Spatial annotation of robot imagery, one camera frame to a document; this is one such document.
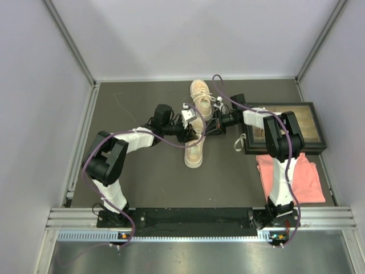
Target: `floor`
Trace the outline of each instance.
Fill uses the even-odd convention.
[[[102,83],[92,117],[86,147],[105,130],[130,130],[144,124],[159,103],[169,104],[175,113],[183,102],[191,102],[190,81]],[[216,96],[217,93],[208,82]],[[295,103],[301,99],[294,80],[228,80],[225,92],[244,93],[247,102]],[[266,201],[254,155],[233,149],[238,126],[226,135],[210,136],[204,143],[204,161],[195,170],[184,164],[184,151],[160,143],[128,154],[120,178],[131,207],[259,207]],[[325,173],[318,156],[308,156],[317,165],[325,203],[305,206],[333,206]],[[81,180],[76,184],[72,207],[92,207],[100,201]]]
[[[93,245],[57,242],[49,274],[355,273],[341,231],[299,231],[274,250],[268,243],[133,243],[120,251]],[[56,256],[70,266],[60,268]]]

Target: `gray wall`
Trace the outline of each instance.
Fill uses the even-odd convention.
[[[40,0],[0,1],[0,273],[32,273],[90,86]]]
[[[53,0],[98,80],[295,76],[335,0]]]
[[[349,1],[302,87],[325,129],[335,193],[350,205],[365,239],[365,1]]]

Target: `shoe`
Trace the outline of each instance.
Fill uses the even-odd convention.
[[[204,126],[201,118],[197,118],[191,122],[198,138],[201,138],[201,134],[203,132]],[[204,144],[205,136],[202,141],[199,142],[196,146],[189,147],[185,149],[185,164],[190,168],[198,168],[201,166],[203,162],[203,144]],[[196,143],[197,140],[190,141],[185,143],[186,146],[190,146],[191,144]]]
[[[211,96],[206,83],[203,80],[194,80],[190,85],[190,95],[204,120],[211,120],[213,113],[210,101],[214,102],[216,99]]]

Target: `white string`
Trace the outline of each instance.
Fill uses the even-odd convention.
[[[233,148],[237,152],[240,152],[244,149],[244,139],[246,139],[246,134],[241,134],[240,137],[234,142]]]
[[[198,88],[196,90],[196,93],[191,95],[193,98],[193,101],[195,102],[195,100],[202,98],[202,97],[208,97],[209,100],[211,100],[212,102],[214,102],[216,100],[215,97],[212,96],[212,93],[205,93],[205,88]]]

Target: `pink cloth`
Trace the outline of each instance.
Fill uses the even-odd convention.
[[[256,161],[267,200],[273,187],[273,158],[270,155],[257,155]],[[310,163],[305,153],[300,154],[295,165],[293,192],[300,203],[324,203],[326,201],[315,163]]]

